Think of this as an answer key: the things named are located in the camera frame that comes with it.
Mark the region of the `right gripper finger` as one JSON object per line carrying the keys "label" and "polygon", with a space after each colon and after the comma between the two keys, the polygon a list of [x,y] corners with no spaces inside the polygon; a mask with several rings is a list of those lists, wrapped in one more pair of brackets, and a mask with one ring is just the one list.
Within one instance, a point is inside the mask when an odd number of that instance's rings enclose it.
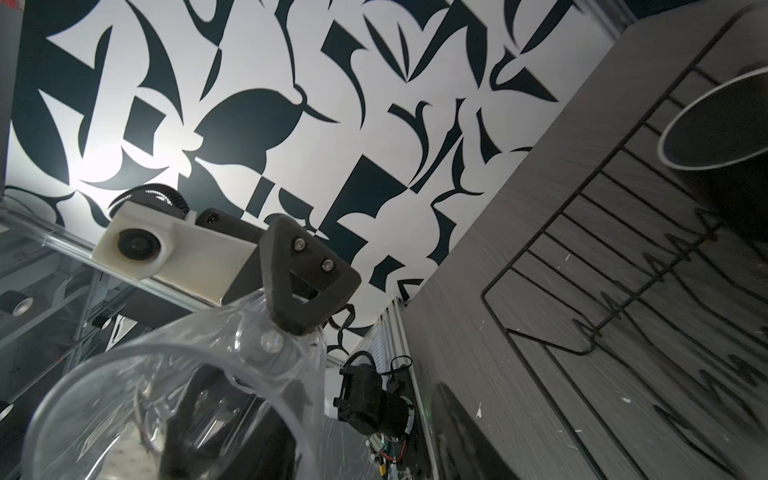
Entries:
{"label": "right gripper finger", "polygon": [[516,479],[516,474],[443,382],[434,385],[431,425],[440,479]]}

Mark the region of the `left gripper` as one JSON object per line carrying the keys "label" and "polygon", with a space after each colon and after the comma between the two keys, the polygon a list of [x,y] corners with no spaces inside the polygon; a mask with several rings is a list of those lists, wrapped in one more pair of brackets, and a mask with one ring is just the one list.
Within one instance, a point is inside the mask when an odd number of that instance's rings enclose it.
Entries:
{"label": "left gripper", "polygon": [[[267,310],[282,330],[306,335],[340,311],[361,277],[294,219],[279,215],[258,243]],[[294,479],[296,441],[264,398],[202,366],[166,423],[161,479]]]}

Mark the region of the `clear glass cup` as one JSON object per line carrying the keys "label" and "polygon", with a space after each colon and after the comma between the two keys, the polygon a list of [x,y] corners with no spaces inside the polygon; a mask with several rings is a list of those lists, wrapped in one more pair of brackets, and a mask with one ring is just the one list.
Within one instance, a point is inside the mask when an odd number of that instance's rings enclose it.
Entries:
{"label": "clear glass cup", "polygon": [[161,479],[166,423],[202,366],[267,400],[296,441],[297,476],[321,475],[326,342],[272,320],[262,293],[200,311],[80,364],[27,431],[26,479]]}

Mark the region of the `black mug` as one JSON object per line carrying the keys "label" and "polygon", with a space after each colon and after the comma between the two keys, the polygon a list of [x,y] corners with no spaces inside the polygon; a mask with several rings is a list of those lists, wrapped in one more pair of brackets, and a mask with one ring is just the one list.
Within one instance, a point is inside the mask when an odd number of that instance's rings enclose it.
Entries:
{"label": "black mug", "polygon": [[677,114],[660,162],[742,238],[767,240],[767,69],[744,73]]}

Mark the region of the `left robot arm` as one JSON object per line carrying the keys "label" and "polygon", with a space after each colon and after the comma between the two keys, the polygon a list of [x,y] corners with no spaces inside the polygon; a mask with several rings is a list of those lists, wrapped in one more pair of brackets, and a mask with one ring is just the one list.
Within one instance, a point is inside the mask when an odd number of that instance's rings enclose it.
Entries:
{"label": "left robot arm", "polygon": [[86,479],[315,479],[324,402],[323,324],[359,274],[295,220],[266,230],[173,189],[137,187],[110,211],[110,253],[212,302],[118,347],[108,443]]}

